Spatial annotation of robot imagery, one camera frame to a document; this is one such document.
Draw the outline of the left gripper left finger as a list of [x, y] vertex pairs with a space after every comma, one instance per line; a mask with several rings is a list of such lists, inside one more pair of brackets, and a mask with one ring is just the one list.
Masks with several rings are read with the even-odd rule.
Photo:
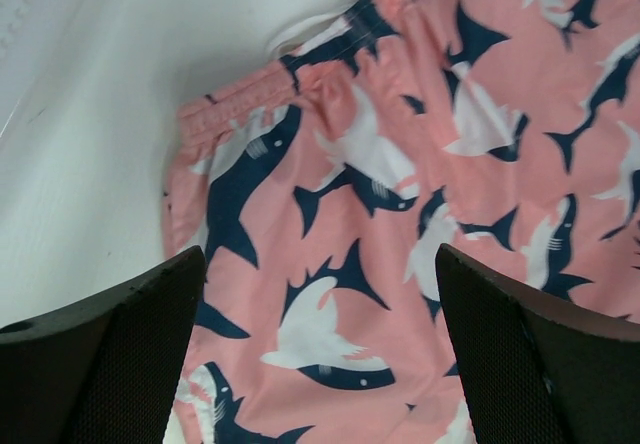
[[160, 443], [205, 278], [193, 246], [1, 329], [4, 443]]

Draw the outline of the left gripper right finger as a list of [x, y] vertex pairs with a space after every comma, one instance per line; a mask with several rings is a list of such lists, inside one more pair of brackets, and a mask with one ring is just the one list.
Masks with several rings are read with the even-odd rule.
[[639, 326], [443, 245], [437, 283], [479, 443], [636, 443]]

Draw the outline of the pink star patterned shorts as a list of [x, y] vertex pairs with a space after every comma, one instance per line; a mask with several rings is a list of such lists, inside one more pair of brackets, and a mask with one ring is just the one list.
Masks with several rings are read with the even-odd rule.
[[443, 244], [639, 318], [639, 0], [358, 0], [179, 118], [189, 443], [473, 442]]

